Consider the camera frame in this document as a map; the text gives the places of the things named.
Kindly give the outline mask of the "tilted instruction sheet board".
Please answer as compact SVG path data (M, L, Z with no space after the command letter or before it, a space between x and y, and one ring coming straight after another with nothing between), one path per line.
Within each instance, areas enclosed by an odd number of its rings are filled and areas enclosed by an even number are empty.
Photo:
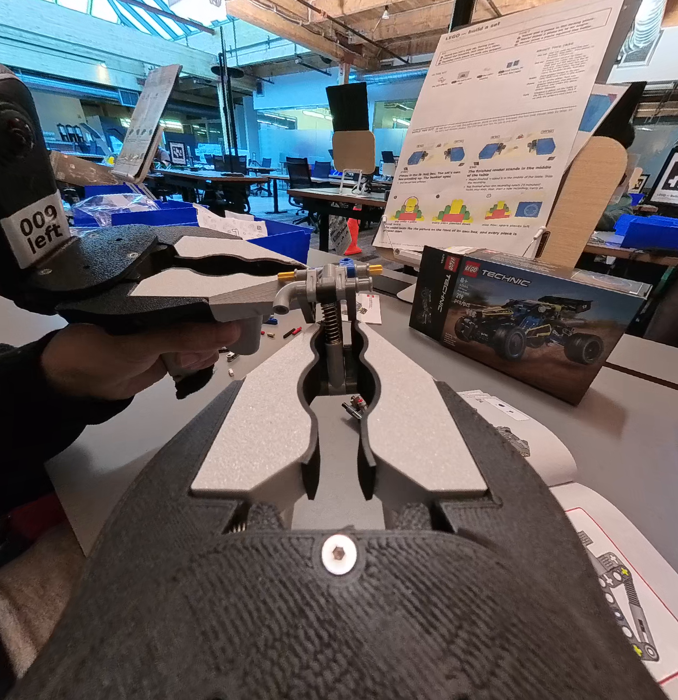
M118 180L141 184L149 173L162 137L160 119L181 69L181 65L169 65L148 73L111 170Z

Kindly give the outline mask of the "black and white tag sign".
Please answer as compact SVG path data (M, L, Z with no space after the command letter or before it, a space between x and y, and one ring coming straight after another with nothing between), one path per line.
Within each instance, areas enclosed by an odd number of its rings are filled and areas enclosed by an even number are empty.
M678 151L667 160L650 193L650 201L656 205L678 207Z

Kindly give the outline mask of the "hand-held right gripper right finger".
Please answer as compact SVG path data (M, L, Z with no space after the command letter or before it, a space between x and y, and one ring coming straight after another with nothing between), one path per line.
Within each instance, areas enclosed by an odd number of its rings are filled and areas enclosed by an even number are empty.
M358 475L365 498L433 503L478 498L487 485L429 372L363 322L354 324L360 422Z

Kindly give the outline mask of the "cardboard sheet stand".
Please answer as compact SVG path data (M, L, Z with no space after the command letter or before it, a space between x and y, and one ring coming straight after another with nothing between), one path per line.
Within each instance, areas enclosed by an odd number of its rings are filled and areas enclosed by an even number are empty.
M571 162L536 258L575 267L627 167L626 149L593 136Z

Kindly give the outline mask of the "lego instruction booklet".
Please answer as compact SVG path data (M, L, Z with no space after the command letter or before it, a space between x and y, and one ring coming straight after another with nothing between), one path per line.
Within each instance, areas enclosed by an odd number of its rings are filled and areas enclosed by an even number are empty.
M550 488L585 548L624 637L663 692L678 699L678 573L620 510L577 482L570 450L549 428L481 390L459 396Z

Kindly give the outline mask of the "cardboard panel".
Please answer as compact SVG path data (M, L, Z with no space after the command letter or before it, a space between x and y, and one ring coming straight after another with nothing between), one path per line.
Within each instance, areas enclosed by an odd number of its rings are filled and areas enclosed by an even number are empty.
M375 170L375 136L370 130L334 131L332 150L339 172L372 174Z

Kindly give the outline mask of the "clear plastic bag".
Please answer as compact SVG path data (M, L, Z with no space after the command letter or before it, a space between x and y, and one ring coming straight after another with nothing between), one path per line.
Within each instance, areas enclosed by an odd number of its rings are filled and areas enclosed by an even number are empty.
M157 211L159 204L156 200L138 192L126 192L106 195L93 195L72 206L76 218L91 216L94 219L111 218L113 214Z

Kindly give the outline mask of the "person's left forearm black sleeve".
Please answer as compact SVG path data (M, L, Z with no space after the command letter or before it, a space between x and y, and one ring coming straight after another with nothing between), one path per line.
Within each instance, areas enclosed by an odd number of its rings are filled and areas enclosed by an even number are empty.
M110 420L133 401L57 391L40 361L56 334L20 347L0 344L0 517L53 492L46 461L66 450L86 426Z

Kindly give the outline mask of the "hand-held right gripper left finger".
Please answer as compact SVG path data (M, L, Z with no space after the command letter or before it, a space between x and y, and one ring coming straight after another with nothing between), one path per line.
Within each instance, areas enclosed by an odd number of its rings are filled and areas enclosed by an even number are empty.
M192 494L245 501L313 499L319 485L318 391L305 380L319 359L319 323L303 327L240 383L214 438Z

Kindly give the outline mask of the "grey lego assembly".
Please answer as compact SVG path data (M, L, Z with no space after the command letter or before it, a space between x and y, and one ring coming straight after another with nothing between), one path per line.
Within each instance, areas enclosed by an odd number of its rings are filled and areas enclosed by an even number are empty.
M357 296L372 293L373 279L383 271L380 264L343 258L337 264L277 275L280 288L273 311L288 314L293 305L302 311L314 360L309 373L324 395L338 396L356 389L358 361L352 345L358 323Z

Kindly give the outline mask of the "black panel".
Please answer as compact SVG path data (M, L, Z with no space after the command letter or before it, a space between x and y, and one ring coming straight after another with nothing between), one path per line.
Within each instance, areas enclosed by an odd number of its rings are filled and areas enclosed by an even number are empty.
M334 133L370 130L366 82L328 86L326 96Z

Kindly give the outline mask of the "lego set box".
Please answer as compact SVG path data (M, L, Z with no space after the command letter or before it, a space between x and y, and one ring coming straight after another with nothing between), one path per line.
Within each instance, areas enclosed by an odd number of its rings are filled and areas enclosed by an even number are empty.
M410 327L578 405L651 289L492 250L425 246Z

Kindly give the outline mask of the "person's left hand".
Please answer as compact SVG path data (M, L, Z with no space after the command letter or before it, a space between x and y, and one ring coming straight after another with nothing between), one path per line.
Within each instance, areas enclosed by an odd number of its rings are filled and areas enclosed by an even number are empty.
M41 354L48 382L75 398L124 400L168 373L162 357L192 372L212 366L240 336L235 321L180 323L133 335L110 335L89 324L60 330Z

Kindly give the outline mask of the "blue plastic bin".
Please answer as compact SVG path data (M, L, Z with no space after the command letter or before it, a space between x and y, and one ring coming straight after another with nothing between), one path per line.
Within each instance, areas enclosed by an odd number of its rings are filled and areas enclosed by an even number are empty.
M312 228L263 218L199 216L200 228L231 234L302 264L308 262Z
M678 218L623 214L615 223L621 247L634 250L678 250Z
M113 186L87 186L84 188L85 198L93 195L106 195L116 193L136 192L146 195L151 199L151 192L146 187L132 184ZM139 211L113 214L111 218L94 219L91 216L80 216L74 219L74 225L78 228L88 228L98 226L101 228L117 225L151 225L151 226L173 226L192 225L198 226L197 209L194 205L182 201L162 201L154 199L159 204L157 211Z

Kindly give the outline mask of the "person's lap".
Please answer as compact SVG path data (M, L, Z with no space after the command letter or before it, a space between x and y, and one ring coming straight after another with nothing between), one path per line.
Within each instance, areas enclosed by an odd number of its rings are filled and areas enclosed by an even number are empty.
M85 563L54 493L0 516L0 699L52 635Z

